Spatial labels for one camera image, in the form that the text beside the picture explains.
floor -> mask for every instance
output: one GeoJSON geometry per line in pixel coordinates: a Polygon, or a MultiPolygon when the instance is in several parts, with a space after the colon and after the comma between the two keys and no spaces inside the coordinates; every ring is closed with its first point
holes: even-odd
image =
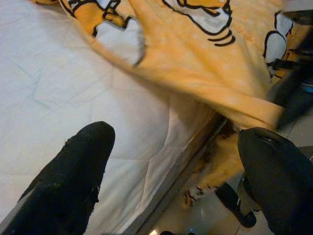
{"type": "MultiPolygon", "coordinates": [[[[280,134],[291,140],[297,147],[313,145],[311,123],[313,123],[313,111],[286,127],[280,134]]],[[[184,209],[182,192],[197,180],[195,177],[192,176],[185,183],[149,235],[160,235],[166,230],[178,235],[187,235],[189,232],[194,232],[196,235],[273,235],[262,212],[255,215],[257,224],[253,228],[244,228],[214,193],[198,201],[192,208],[184,209]]],[[[228,183],[236,189],[239,180],[240,175],[228,183]]]]}

bed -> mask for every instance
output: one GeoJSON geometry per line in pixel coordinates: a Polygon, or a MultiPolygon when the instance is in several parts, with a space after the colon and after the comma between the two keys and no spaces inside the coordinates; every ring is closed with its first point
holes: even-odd
{"type": "Polygon", "coordinates": [[[116,142],[86,234],[134,232],[218,118],[186,95],[130,77],[78,34],[58,6],[0,1],[0,220],[67,138],[103,120],[116,142]]]}

white sheet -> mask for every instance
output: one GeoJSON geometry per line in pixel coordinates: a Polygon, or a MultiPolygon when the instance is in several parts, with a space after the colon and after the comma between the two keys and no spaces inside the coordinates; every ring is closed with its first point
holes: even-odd
{"type": "Polygon", "coordinates": [[[122,233],[212,115],[107,63],[58,6],[0,1],[0,220],[67,138],[103,120],[116,142],[87,234],[122,233]]]}

cartoon character print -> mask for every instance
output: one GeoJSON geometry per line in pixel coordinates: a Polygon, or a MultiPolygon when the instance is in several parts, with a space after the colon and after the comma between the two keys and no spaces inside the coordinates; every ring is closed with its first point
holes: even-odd
{"type": "Polygon", "coordinates": [[[107,51],[137,65],[143,58],[144,45],[141,25],[131,17],[118,13],[121,0],[61,0],[63,8],[77,18],[90,36],[107,51]]]}
{"type": "Polygon", "coordinates": [[[235,42],[229,29],[231,23],[230,0],[162,0],[165,5],[190,18],[190,20],[209,36],[208,41],[215,46],[224,47],[235,42]]]}
{"type": "Polygon", "coordinates": [[[287,36],[291,33],[293,22],[281,11],[275,13],[275,29],[267,33],[263,56],[270,74],[275,75],[272,64],[276,59],[282,59],[287,50],[287,36]]]}

yellow blanket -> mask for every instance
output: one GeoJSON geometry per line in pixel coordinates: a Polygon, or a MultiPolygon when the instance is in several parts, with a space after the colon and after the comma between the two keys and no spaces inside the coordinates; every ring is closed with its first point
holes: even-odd
{"type": "MultiPolygon", "coordinates": [[[[192,95],[239,128],[275,128],[282,108],[266,101],[266,96],[275,76],[284,74],[270,66],[277,58],[292,57],[288,49],[307,30],[280,12],[280,0],[33,1],[59,2],[106,59],[192,95]]],[[[224,167],[216,167],[201,187],[208,181],[218,186],[242,169],[237,136],[222,142],[221,147],[233,151],[221,151],[224,167]]]]}

